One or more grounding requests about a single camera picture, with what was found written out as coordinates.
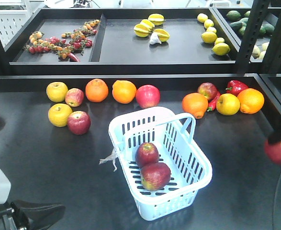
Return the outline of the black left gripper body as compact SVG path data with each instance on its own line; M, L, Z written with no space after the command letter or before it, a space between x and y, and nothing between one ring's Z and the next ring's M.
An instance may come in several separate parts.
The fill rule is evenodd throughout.
M0 210L0 219L5 230L29 230L30 227L23 220L17 218L17 208L6 207Z

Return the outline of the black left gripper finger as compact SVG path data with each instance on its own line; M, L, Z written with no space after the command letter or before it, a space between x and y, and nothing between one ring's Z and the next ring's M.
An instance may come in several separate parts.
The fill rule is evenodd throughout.
M22 200L11 202L16 226L27 230L47 230L61 220L66 207L61 203L31 203Z

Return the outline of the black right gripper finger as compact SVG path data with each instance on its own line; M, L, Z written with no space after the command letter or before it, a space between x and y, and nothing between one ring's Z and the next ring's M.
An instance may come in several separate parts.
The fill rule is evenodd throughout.
M272 145L281 142L281 115L271 116L268 121L273 128L268 136L268 143Z

